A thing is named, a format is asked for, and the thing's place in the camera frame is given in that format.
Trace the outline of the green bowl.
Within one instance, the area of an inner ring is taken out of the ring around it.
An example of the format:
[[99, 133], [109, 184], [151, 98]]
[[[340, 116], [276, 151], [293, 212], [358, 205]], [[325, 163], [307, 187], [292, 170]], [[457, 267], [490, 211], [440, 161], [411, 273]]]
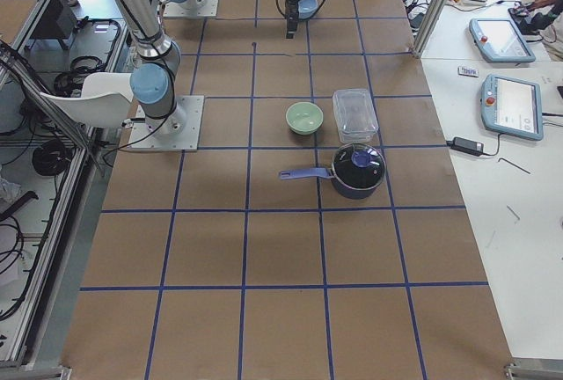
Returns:
[[311, 102], [297, 102], [286, 111], [289, 129], [299, 135], [311, 135], [318, 131], [324, 121], [322, 110]]

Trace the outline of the blue bowl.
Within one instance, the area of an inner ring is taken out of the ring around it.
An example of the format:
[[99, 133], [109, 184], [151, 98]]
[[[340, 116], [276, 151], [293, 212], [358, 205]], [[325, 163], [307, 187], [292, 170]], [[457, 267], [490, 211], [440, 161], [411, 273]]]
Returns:
[[318, 0], [300, 0], [298, 2], [298, 17], [301, 20], [311, 18], [318, 9]]

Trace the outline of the clear plastic food container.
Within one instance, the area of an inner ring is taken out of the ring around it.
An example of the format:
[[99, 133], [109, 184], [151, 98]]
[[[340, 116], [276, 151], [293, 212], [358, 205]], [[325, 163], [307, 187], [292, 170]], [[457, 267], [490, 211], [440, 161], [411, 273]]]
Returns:
[[335, 91], [333, 114], [342, 143], [369, 143], [378, 132], [375, 107], [368, 90]]

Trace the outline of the dark blue saucepan with lid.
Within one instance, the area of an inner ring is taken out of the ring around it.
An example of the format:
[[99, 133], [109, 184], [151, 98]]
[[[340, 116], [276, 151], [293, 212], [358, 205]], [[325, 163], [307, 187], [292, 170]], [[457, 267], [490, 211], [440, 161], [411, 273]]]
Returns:
[[321, 178], [331, 180], [342, 196], [360, 200], [371, 196], [384, 180], [386, 163], [379, 150], [364, 143], [350, 143], [337, 149], [331, 166], [279, 172], [280, 179]]

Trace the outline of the small white label box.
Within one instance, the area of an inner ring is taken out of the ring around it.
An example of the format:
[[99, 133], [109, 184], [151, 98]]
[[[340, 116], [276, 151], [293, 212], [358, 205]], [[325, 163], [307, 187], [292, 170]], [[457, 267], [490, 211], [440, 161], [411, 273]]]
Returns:
[[459, 66], [457, 73], [459, 76], [463, 77], [479, 77], [479, 71], [473, 67]]

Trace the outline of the upper teach pendant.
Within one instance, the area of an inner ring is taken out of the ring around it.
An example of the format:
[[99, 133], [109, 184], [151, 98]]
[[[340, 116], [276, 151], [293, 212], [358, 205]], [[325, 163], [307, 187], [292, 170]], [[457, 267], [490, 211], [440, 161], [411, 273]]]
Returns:
[[536, 56], [511, 19], [473, 18], [469, 32], [486, 62], [531, 63]]

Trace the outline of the teach pendant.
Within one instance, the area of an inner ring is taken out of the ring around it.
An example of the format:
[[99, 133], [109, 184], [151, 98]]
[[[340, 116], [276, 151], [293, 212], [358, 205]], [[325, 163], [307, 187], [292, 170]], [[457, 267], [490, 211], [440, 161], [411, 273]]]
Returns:
[[480, 114], [485, 129], [526, 140], [544, 137], [540, 87], [490, 74], [481, 87]]
[[469, 32], [486, 62], [531, 63], [536, 56], [511, 19], [473, 18]]

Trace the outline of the white plastic chair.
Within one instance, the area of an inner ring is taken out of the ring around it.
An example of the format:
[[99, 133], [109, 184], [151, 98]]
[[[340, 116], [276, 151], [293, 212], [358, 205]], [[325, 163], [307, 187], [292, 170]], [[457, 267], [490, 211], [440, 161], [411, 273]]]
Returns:
[[130, 77], [130, 73], [96, 72], [84, 80], [79, 97], [40, 95], [75, 122], [95, 128], [120, 128], [133, 100]]

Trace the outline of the black power adapter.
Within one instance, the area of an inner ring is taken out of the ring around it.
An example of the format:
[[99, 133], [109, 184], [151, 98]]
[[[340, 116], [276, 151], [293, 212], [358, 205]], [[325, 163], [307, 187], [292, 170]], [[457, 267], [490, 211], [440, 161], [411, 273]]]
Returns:
[[484, 146], [482, 142], [475, 142], [473, 140], [455, 136], [451, 140], [448, 140], [446, 144], [451, 150], [460, 151], [464, 154], [475, 157], [484, 155]]

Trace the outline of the lower teach pendant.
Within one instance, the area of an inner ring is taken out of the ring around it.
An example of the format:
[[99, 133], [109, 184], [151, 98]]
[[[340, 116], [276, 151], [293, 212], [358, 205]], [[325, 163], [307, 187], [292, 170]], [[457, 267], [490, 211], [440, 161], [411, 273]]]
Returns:
[[485, 129], [526, 140], [544, 137], [540, 87], [490, 74], [481, 87], [480, 114]]

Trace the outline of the black allen key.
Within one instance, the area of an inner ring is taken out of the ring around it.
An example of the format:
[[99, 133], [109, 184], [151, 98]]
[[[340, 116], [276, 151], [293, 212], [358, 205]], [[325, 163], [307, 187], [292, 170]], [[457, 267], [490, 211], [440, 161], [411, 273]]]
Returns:
[[510, 160], [508, 160], [504, 157], [499, 157], [498, 160], [497, 160], [497, 163], [506, 163], [506, 164], [509, 164], [510, 166], [516, 168], [517, 170], [519, 170], [521, 172], [524, 172], [524, 173], [529, 174], [529, 175], [531, 174], [531, 172], [529, 170], [523, 168], [519, 164], [516, 164], [516, 163], [514, 163], [514, 162], [512, 162], [512, 161], [510, 161]]

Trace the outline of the aluminium frame post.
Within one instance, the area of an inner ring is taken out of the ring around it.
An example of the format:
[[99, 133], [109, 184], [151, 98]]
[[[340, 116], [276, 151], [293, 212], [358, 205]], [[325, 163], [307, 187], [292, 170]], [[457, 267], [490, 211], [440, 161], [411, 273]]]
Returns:
[[420, 29], [414, 39], [412, 55], [421, 58], [428, 40], [435, 29], [437, 21], [447, 0], [431, 0]]

